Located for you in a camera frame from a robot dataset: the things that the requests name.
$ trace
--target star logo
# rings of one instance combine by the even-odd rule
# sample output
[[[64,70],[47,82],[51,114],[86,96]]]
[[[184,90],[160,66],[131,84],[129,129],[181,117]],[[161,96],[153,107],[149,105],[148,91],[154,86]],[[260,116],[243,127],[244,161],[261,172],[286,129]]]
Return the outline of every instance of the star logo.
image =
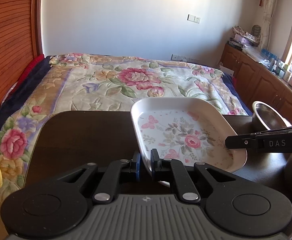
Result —
[[[142,200],[145,201],[145,202],[148,202],[148,201],[151,201],[151,198],[146,196],[146,197],[143,197]]]

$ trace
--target tray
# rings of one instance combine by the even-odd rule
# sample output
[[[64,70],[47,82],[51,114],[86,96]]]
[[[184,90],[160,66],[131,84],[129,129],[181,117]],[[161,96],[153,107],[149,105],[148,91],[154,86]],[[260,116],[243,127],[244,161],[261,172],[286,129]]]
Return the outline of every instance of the tray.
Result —
[[[205,162],[228,172],[244,166],[246,149],[229,150],[227,136],[237,135],[219,111],[198,98],[145,98],[130,111],[145,166],[150,167],[150,150],[160,158],[184,165]]]

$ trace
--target wooden cabinet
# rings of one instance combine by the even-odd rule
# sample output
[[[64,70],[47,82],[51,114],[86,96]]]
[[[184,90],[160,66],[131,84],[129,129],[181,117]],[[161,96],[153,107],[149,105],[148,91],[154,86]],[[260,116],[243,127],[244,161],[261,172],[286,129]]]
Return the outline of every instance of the wooden cabinet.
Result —
[[[248,101],[252,105],[254,101],[262,101],[273,108],[276,108],[279,96],[284,91],[284,85],[271,74],[267,69],[261,68],[256,80],[256,86],[252,97]]]
[[[292,124],[292,91],[283,92],[275,109]]]
[[[241,55],[240,62],[241,65],[236,76],[236,91],[246,106],[251,109],[249,100],[254,92],[252,88],[255,86],[260,68],[246,55]]]
[[[239,58],[241,54],[242,53],[239,50],[234,49],[233,47],[226,44],[221,57],[223,66],[233,70],[235,77],[237,76],[240,67]]]

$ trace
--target floral blanket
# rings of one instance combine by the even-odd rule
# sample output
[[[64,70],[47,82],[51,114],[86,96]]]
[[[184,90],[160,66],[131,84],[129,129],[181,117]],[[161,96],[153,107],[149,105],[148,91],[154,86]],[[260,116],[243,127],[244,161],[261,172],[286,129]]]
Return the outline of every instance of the floral blanket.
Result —
[[[79,53],[51,57],[49,63],[50,71],[0,130],[0,206],[23,187],[39,131],[54,114],[130,111],[134,102],[146,97],[194,97],[211,103],[221,114],[247,115],[224,84],[223,73],[206,66]]]

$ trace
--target black tabletop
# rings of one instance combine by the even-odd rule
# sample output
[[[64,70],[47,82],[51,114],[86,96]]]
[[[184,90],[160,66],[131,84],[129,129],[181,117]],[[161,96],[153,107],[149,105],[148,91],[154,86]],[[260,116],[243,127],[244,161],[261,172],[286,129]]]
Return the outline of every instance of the black tabletop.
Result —
[[[251,116],[224,115],[237,134],[252,133]],[[130,159],[138,150],[130,112],[68,111],[51,117],[38,137],[26,186],[88,162],[99,167]],[[274,188],[290,197],[283,168],[288,155],[247,151],[246,164],[234,174]],[[139,188],[125,185],[122,192],[168,193],[169,188],[145,182]],[[287,233],[292,231],[292,222]]]

